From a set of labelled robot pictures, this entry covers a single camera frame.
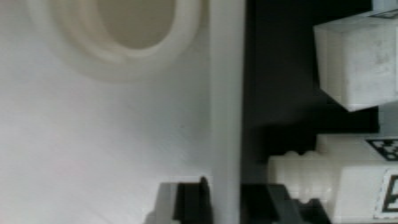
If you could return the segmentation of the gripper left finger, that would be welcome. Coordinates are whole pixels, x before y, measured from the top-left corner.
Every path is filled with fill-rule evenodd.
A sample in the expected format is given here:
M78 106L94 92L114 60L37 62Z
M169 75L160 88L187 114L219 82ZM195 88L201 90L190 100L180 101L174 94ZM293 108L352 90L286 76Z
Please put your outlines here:
M160 184L155 224L213 224L211 190L204 176Z

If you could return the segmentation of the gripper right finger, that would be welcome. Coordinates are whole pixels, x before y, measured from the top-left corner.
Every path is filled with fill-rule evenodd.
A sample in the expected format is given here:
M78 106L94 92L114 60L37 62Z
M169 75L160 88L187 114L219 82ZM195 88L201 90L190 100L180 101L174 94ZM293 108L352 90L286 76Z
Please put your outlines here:
M318 199L300 202L279 184L245 184L240 224L332 224Z

